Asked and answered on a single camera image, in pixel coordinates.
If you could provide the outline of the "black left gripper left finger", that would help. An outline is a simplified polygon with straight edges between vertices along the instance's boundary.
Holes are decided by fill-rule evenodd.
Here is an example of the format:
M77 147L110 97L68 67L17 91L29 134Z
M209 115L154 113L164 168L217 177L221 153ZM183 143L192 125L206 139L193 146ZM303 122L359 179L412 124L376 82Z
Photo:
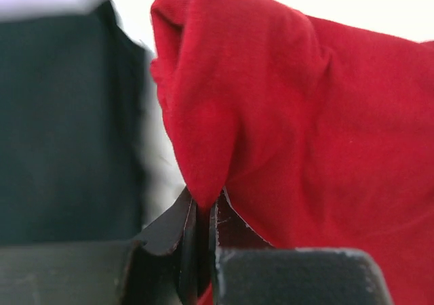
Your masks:
M196 304L196 204L176 202L132 239L1 248L2 304Z

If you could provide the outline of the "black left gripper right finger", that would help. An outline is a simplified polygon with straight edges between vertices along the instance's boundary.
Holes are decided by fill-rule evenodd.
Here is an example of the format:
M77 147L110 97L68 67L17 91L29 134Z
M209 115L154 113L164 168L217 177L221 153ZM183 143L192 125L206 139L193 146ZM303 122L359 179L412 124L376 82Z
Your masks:
M210 254L215 304L393 303L381 269L367 253L277 249L245 223L225 190L211 210Z

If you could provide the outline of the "red t shirt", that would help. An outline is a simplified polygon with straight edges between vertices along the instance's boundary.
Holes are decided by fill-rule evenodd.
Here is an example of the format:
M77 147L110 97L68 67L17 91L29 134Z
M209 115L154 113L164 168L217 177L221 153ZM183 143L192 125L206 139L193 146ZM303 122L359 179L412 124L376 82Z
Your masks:
M274 0L155 0L151 70L193 198L277 247L352 247L433 303L433 43Z

